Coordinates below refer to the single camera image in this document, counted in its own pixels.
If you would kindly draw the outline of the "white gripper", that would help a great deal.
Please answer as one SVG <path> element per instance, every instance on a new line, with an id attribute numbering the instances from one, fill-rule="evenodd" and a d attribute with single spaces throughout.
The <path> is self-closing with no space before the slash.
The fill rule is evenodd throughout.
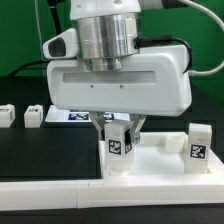
<path id="1" fill-rule="evenodd" d="M 59 109 L 91 111 L 102 141 L 103 112 L 131 114 L 130 138 L 138 144 L 145 115 L 178 116 L 191 105 L 187 64 L 182 45 L 143 48 L 124 57 L 118 71 L 91 72 L 81 60 L 55 60 L 47 68 L 50 98 Z"/>

